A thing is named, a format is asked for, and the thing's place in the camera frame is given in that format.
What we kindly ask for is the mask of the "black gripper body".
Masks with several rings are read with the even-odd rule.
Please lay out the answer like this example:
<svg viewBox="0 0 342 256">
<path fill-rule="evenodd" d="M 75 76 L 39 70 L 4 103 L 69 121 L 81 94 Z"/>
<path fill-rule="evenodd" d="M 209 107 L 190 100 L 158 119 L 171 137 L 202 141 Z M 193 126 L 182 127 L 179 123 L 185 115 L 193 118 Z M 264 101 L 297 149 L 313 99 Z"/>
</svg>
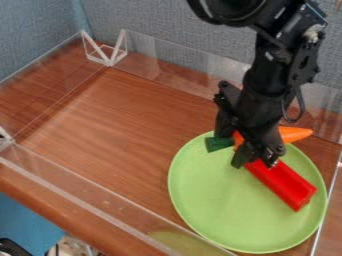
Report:
<svg viewBox="0 0 342 256">
<path fill-rule="evenodd" d="M 278 98 L 262 97 L 249 89 L 240 90 L 228 81 L 221 81 L 218 88 L 214 102 L 236 113 L 237 130 L 245 139 L 256 138 L 272 129 L 280 130 L 284 111 Z"/>
</svg>

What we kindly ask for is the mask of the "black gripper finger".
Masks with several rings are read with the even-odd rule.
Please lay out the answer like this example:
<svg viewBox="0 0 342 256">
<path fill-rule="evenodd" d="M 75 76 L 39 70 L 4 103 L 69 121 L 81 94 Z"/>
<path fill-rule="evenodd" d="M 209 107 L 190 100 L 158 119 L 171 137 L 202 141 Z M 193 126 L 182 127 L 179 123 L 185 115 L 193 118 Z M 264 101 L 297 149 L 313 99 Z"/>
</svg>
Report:
<svg viewBox="0 0 342 256">
<path fill-rule="evenodd" d="M 217 138 L 229 138 L 237 130 L 237 116 L 236 113 L 224 106 L 218 107 L 218 114 L 215 120 L 214 136 Z"/>
<path fill-rule="evenodd" d="M 278 158 L 286 154 L 286 147 L 278 129 L 261 132 L 256 138 L 249 139 L 245 139 L 240 131 L 236 130 L 233 138 L 236 153 L 232 165 L 236 168 L 241 168 L 257 160 L 261 160 L 272 168 L 277 165 Z"/>
</svg>

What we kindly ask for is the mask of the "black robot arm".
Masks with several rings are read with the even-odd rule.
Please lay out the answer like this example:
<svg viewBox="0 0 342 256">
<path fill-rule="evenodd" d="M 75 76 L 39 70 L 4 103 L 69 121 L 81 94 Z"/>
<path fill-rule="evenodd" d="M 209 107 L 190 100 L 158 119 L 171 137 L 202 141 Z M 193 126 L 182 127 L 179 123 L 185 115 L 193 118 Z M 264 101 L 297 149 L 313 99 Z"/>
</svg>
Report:
<svg viewBox="0 0 342 256">
<path fill-rule="evenodd" d="M 304 104 L 301 86 L 321 72 L 318 52 L 325 40 L 326 14 L 316 0 L 186 0 L 205 22 L 249 27 L 257 32 L 256 59 L 244 77 L 244 87 L 218 84 L 215 138 L 240 133 L 244 142 L 232 165 L 261 160 L 277 164 L 286 154 L 280 121 L 293 103 Z"/>
</svg>

